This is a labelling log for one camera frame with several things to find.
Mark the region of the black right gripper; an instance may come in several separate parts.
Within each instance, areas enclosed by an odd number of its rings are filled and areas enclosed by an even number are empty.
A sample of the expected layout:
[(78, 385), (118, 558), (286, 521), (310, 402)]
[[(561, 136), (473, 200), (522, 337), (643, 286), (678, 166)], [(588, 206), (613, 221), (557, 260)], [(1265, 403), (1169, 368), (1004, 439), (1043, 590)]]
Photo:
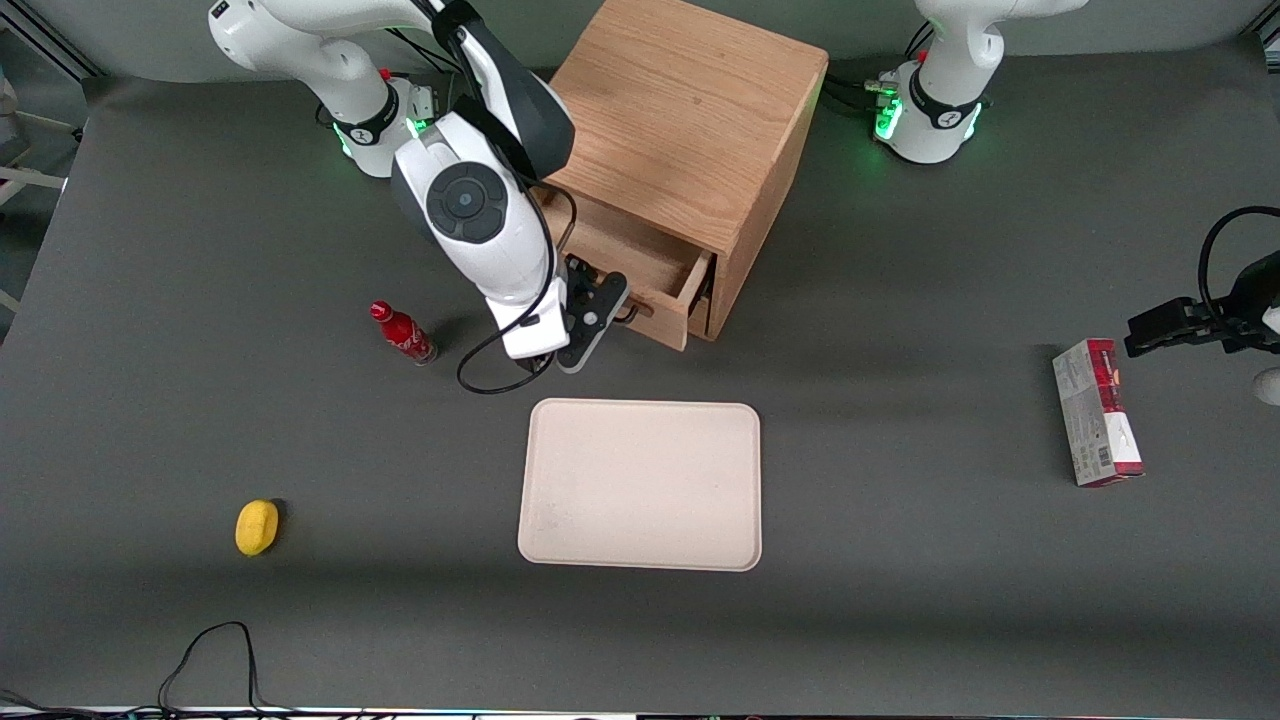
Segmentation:
[(556, 363), (566, 374), (580, 372), (603, 334), (616, 323), (632, 323), (641, 306), (628, 301), (630, 283), (620, 272), (600, 272), (581, 258), (564, 260), (567, 299), (564, 302), (568, 343), (556, 352)]

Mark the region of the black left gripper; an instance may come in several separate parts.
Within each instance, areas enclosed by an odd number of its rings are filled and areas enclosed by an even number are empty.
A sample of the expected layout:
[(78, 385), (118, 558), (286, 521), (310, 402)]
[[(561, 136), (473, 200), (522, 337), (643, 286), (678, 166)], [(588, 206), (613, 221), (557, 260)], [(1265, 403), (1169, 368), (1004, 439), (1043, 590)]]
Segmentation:
[[(1279, 252), (1261, 258), (1236, 277), (1228, 296), (1228, 323), (1238, 342), (1279, 354)], [(1161, 348), (1221, 343), (1230, 340), (1210, 306), (1188, 297), (1171, 299), (1128, 320), (1125, 350), (1140, 357)]]

